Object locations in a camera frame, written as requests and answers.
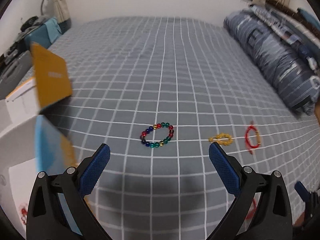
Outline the teal suitcase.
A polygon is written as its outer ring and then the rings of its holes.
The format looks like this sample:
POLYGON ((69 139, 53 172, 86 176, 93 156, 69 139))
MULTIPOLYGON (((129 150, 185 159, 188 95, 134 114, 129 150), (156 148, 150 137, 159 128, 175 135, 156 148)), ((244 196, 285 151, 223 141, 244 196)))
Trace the teal suitcase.
POLYGON ((44 24, 32 30, 24 38, 24 43, 27 50, 30 50, 30 46, 34 42, 38 43, 39 45, 41 45, 46 49, 52 45, 48 37, 47 28, 44 24))

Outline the beige curtain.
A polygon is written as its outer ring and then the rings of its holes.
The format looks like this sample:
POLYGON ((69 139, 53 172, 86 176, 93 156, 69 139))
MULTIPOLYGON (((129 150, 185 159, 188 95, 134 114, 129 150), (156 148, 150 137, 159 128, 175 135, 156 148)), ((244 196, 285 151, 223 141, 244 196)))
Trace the beige curtain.
POLYGON ((71 17, 66 0, 53 0, 53 8, 58 23, 69 29, 71 27, 71 17))

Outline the blue striped folded duvet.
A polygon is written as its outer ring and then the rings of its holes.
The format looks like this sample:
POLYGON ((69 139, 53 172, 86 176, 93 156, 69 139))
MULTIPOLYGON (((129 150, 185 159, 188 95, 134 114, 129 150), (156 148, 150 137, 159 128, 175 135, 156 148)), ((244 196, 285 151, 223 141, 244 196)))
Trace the blue striped folded duvet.
POLYGON ((312 115, 319 99, 319 77, 309 66, 312 59, 302 59, 264 15, 260 7, 252 6, 228 15, 224 26, 285 105, 295 113, 312 115))

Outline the grey checked bed sheet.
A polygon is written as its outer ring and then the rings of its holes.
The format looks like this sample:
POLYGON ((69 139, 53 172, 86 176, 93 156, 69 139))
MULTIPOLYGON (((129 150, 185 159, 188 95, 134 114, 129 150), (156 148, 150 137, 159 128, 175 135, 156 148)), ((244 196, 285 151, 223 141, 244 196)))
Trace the grey checked bed sheet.
POLYGON ((46 112, 78 161, 108 144, 88 202, 113 239, 205 239, 233 201, 208 157, 209 138, 242 165, 283 175, 292 218, 296 181, 319 180, 319 124, 295 116, 223 28, 188 18, 124 17, 74 27, 51 51, 73 94, 46 112), (251 155, 253 121, 261 146, 251 155))

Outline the grey suitcase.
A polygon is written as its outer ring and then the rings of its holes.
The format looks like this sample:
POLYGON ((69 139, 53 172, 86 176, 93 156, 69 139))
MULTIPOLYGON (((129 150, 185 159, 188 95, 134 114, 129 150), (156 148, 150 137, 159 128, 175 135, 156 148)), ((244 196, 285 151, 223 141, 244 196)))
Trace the grey suitcase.
POLYGON ((27 50, 5 68, 1 74, 1 100, 5 99, 18 86, 32 66, 32 55, 31 52, 27 50))

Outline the open cardboard shoe box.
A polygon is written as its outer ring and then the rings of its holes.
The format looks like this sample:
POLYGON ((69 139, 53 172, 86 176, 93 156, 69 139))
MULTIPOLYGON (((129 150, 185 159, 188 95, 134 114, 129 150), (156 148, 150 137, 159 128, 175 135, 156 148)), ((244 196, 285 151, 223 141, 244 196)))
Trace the open cardboard shoe box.
POLYGON ((76 165, 72 143, 44 115, 72 94, 66 62, 37 43, 31 55, 31 78, 1 100, 1 211, 22 238, 37 174, 76 165))

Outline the light blue cloth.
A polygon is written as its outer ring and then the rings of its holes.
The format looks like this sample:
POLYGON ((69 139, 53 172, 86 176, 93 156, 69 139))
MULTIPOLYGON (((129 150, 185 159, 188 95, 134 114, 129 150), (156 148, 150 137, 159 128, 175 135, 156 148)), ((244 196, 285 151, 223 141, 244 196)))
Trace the light blue cloth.
POLYGON ((62 35, 62 31, 56 17, 48 19, 44 25, 47 28, 49 40, 51 44, 53 44, 62 35))

